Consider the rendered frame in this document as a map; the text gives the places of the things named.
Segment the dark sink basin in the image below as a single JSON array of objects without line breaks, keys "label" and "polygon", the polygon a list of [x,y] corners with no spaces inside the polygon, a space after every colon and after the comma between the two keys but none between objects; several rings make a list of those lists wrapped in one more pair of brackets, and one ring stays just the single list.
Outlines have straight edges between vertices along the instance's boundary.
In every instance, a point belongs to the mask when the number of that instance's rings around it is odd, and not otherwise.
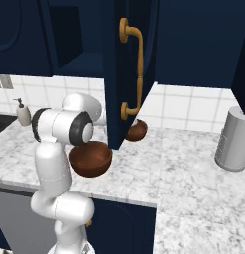
[{"label": "dark sink basin", "polygon": [[0,133],[17,119],[16,116],[0,114]]}]

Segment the open navy cabinet door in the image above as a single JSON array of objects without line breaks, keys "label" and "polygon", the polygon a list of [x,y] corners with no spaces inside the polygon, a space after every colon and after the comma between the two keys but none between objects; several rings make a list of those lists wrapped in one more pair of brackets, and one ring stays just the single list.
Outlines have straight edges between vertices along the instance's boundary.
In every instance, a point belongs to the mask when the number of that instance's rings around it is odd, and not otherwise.
[{"label": "open navy cabinet door", "polygon": [[[160,0],[102,0],[101,35],[106,99],[108,146],[120,148],[135,117],[121,118],[124,102],[131,109],[141,103],[137,100],[138,50],[143,50],[143,89],[147,96],[155,81],[158,19]],[[119,38],[121,19],[139,29],[142,40],[135,36],[123,44]]]}]

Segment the grey ribbed canister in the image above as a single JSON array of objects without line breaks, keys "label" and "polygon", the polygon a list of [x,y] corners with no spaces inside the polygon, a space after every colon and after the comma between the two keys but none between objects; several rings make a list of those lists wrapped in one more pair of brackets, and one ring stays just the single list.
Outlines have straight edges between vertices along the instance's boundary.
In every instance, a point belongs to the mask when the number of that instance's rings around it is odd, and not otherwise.
[{"label": "grey ribbed canister", "polygon": [[228,111],[214,160],[226,171],[241,172],[245,169],[245,115],[239,106]]}]

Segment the grey wall outlet plate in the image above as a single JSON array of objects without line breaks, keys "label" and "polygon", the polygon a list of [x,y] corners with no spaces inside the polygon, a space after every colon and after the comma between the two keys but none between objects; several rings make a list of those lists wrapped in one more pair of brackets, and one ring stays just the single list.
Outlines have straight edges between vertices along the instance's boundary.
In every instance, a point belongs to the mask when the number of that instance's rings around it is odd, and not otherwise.
[{"label": "grey wall outlet plate", "polygon": [[9,75],[0,74],[0,88],[12,89],[13,84]]}]

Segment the open navy wall cabinet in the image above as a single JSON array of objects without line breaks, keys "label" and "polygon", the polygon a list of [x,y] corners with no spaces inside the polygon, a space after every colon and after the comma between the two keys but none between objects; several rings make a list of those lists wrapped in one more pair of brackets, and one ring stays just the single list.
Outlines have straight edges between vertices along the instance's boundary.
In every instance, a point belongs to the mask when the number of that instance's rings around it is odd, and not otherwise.
[{"label": "open navy wall cabinet", "polygon": [[41,0],[52,75],[103,78],[99,0]]}]

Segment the closed navy wall cabinet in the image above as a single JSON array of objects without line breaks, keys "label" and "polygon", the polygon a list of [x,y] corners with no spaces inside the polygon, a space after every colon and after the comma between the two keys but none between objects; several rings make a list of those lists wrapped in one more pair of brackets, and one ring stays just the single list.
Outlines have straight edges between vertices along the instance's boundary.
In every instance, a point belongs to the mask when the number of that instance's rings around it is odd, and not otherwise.
[{"label": "closed navy wall cabinet", "polygon": [[160,0],[155,81],[229,88],[245,39],[245,0]]}]

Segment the white soap dispenser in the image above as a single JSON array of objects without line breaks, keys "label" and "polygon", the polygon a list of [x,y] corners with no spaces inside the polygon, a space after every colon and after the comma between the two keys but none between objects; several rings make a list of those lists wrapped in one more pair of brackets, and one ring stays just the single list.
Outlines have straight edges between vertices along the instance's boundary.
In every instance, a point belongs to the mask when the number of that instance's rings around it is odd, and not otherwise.
[{"label": "white soap dispenser", "polygon": [[16,114],[20,124],[22,126],[29,126],[31,124],[31,113],[29,108],[22,103],[21,98],[17,98],[16,101],[19,103]]}]

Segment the large brown wooden bowl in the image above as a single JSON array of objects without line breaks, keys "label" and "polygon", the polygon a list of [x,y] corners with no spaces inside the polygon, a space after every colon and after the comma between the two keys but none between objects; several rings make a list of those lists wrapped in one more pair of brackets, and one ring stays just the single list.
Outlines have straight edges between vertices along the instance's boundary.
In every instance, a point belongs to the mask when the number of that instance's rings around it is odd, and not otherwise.
[{"label": "large brown wooden bowl", "polygon": [[112,150],[100,141],[88,143],[71,149],[69,161],[74,170],[83,177],[95,178],[103,175],[112,162]]}]

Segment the navy base cabinet door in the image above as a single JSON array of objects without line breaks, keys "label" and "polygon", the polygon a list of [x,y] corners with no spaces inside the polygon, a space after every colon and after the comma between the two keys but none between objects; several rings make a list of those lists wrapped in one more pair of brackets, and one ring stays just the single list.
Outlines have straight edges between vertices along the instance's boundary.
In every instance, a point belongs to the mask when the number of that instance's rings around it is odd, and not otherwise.
[{"label": "navy base cabinet door", "polygon": [[94,198],[87,239],[96,254],[153,254],[156,209]]}]

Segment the grey dishwasher front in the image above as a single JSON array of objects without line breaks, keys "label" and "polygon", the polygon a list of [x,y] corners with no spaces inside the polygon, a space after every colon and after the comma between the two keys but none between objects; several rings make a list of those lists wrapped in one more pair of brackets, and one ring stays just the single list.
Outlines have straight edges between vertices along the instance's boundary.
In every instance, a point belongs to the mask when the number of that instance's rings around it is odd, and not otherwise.
[{"label": "grey dishwasher front", "polygon": [[33,213],[30,202],[0,191],[0,228],[13,254],[48,254],[56,243],[54,222]]}]

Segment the small brown wooden bowl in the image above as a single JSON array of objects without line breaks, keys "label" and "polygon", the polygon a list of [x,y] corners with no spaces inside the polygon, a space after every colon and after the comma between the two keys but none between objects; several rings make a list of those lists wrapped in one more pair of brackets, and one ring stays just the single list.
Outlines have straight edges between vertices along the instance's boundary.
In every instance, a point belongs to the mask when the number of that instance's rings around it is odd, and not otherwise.
[{"label": "small brown wooden bowl", "polygon": [[142,120],[137,120],[137,123],[130,127],[126,140],[132,142],[140,141],[146,136],[147,131],[148,125]]}]

